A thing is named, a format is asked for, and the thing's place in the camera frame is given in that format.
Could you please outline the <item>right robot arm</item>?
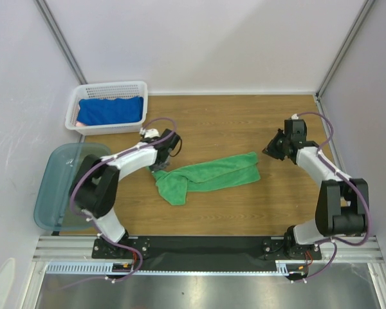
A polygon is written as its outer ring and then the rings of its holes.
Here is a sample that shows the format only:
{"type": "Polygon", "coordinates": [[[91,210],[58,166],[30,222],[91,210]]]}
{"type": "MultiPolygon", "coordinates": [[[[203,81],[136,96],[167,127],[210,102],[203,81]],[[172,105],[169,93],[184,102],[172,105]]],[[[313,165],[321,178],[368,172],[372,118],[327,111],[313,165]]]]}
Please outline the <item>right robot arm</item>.
{"type": "Polygon", "coordinates": [[[323,146],[308,140],[307,125],[299,114],[284,121],[263,154],[276,160],[291,160],[319,187],[315,216],[303,224],[290,226],[284,234],[279,254],[301,259],[318,252],[327,241],[342,236],[370,236],[369,188],[362,178],[352,178],[328,159],[323,146]]]}

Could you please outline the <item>green towel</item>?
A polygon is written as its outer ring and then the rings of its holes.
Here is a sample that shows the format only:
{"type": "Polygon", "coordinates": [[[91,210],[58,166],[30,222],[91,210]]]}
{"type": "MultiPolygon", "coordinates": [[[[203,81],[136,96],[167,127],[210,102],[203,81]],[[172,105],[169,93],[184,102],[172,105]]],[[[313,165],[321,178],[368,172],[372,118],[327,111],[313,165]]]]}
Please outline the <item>green towel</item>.
{"type": "Polygon", "coordinates": [[[210,162],[152,173],[159,195],[172,206],[186,204],[190,192],[212,192],[261,179],[257,153],[249,152],[210,162]]]}

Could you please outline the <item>white perforated plastic basket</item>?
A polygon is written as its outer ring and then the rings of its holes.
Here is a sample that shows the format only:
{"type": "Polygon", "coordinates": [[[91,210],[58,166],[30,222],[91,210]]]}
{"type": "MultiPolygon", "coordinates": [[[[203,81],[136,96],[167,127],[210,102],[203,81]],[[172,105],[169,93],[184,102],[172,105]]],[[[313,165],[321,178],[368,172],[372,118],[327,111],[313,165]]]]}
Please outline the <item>white perforated plastic basket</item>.
{"type": "Polygon", "coordinates": [[[69,100],[65,127],[76,131],[84,136],[110,135],[118,133],[139,132],[147,116],[148,88],[144,81],[105,82],[96,84],[85,84],[76,87],[69,100]],[[142,117],[137,122],[123,124],[106,124],[101,126],[78,126],[77,116],[79,112],[79,101],[82,99],[129,99],[133,97],[143,98],[142,117]]]}

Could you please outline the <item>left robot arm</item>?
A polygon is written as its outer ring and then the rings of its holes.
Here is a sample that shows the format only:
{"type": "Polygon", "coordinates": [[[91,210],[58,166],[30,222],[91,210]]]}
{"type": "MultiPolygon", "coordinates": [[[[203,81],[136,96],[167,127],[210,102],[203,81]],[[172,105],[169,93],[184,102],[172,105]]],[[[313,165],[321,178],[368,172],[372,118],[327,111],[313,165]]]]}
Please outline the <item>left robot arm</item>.
{"type": "Polygon", "coordinates": [[[181,137],[170,129],[142,129],[140,141],[123,151],[107,156],[87,155],[69,190],[72,213],[84,217],[96,228],[106,243],[106,250],[116,258],[129,250],[128,231],[120,223],[114,206],[118,184],[125,177],[148,168],[160,171],[169,164],[171,152],[181,137]]]}

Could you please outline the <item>blue towel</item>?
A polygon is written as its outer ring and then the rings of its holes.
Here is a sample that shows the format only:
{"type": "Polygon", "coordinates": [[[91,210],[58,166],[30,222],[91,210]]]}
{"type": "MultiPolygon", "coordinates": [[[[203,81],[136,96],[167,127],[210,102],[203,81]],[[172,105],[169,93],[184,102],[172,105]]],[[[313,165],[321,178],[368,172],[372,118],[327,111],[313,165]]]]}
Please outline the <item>blue towel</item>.
{"type": "Polygon", "coordinates": [[[85,126],[102,126],[139,122],[143,117],[142,97],[89,98],[79,101],[77,122],[85,126]]]}

